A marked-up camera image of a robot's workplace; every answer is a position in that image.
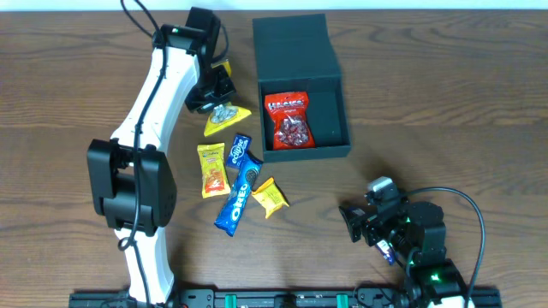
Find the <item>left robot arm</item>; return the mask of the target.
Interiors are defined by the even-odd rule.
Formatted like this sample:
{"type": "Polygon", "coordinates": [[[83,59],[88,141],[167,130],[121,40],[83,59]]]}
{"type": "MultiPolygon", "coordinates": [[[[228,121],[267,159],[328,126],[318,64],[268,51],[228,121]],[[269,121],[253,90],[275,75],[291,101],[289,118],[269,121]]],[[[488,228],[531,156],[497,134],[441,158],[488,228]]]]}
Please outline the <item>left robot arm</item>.
{"type": "Polygon", "coordinates": [[[177,195],[168,148],[182,109],[205,114],[235,94],[215,53],[224,31],[212,11],[196,7],[182,26],[155,27],[151,67],[134,106],[109,139],[94,139],[86,153],[93,206],[115,231],[130,287],[119,293],[74,293],[70,306],[178,306],[165,233],[177,195]]]}

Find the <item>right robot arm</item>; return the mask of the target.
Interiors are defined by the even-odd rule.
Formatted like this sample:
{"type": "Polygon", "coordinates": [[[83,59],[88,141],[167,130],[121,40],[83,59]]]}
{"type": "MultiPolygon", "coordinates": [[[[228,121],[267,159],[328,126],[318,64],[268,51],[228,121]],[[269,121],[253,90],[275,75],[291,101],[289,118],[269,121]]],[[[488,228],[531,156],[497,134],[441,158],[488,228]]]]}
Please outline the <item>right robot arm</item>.
{"type": "Polygon", "coordinates": [[[424,187],[406,192],[389,184],[372,187],[364,205],[343,203],[342,219],[353,242],[376,247],[389,264],[399,264],[405,275],[403,290],[394,294],[395,307],[471,307],[472,293],[485,253],[485,221],[479,206],[466,193],[449,187],[424,187]],[[419,193],[454,193],[467,200],[480,226],[479,254],[469,283],[447,258],[446,226],[441,206],[412,202],[419,193]]]}

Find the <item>yellow Hacks candy bag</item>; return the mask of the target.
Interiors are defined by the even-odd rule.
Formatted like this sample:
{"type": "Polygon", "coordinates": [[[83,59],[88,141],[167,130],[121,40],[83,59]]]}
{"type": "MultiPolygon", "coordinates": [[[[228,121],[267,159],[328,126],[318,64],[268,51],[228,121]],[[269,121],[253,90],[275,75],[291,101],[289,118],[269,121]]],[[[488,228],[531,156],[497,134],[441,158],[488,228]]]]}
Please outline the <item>yellow Hacks candy bag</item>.
{"type": "Polygon", "coordinates": [[[218,105],[207,118],[204,136],[209,137],[249,117],[252,112],[248,109],[234,106],[231,102],[218,105]]]}

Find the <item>red Hacks candy bag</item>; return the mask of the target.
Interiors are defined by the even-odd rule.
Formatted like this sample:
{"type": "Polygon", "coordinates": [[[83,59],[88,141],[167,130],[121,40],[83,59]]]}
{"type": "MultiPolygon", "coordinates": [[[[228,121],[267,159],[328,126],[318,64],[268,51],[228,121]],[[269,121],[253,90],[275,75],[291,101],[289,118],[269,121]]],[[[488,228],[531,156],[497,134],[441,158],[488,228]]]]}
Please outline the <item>red Hacks candy bag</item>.
{"type": "Polygon", "coordinates": [[[265,96],[265,107],[274,122],[273,150],[313,148],[307,124],[309,97],[306,92],[281,92],[265,96]]]}

